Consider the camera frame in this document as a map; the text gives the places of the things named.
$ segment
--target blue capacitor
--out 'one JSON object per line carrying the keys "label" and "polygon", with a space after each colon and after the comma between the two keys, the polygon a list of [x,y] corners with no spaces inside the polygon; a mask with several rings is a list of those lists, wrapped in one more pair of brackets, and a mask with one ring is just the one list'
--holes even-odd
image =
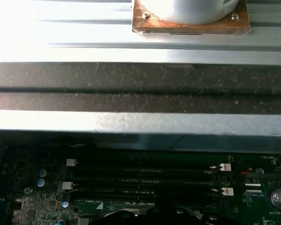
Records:
{"label": "blue capacitor", "polygon": [[62,202],[62,203],[61,203],[61,206],[62,206],[63,208],[67,208],[69,205],[70,205],[69,202]]}
{"label": "blue capacitor", "polygon": [[37,186],[39,188],[43,187],[45,185],[45,180],[43,178],[38,179]]}
{"label": "blue capacitor", "polygon": [[62,219],[58,221],[55,225],[67,225],[66,222]]}
{"label": "blue capacitor", "polygon": [[40,177],[44,177],[44,176],[46,176],[46,175],[47,175],[46,169],[42,168],[42,169],[39,171],[39,176],[40,176]]}

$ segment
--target metal frame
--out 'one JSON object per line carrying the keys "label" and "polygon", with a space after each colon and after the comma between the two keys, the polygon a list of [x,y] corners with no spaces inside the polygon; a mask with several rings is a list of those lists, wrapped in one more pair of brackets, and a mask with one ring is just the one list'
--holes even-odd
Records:
{"label": "metal frame", "polygon": [[0,1],[0,62],[281,65],[281,0],[248,0],[252,32],[137,35],[129,0]]}
{"label": "metal frame", "polygon": [[281,115],[0,110],[0,130],[281,136]]}

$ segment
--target white cylinder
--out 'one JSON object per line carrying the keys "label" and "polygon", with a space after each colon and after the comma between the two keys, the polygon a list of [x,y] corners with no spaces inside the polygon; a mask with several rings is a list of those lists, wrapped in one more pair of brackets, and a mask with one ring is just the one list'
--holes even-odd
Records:
{"label": "white cylinder", "polygon": [[228,15],[239,0],[141,0],[147,10],[172,23],[201,25]]}

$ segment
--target motherboard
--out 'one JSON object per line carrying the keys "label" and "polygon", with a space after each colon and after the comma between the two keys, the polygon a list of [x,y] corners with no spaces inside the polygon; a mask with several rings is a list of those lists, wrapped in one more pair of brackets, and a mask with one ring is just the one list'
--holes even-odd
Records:
{"label": "motherboard", "polygon": [[166,196],[198,218],[281,225],[281,155],[7,148],[0,168],[0,225],[89,225],[139,212]]}

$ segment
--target copper plate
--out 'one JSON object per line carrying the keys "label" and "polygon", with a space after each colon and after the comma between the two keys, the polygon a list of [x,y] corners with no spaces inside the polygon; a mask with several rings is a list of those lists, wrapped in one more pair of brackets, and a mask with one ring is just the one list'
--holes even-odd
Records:
{"label": "copper plate", "polygon": [[246,0],[240,0],[235,9],[221,20],[197,26],[181,25],[160,19],[149,12],[141,0],[134,0],[132,28],[134,32],[140,34],[247,34],[251,31]]}

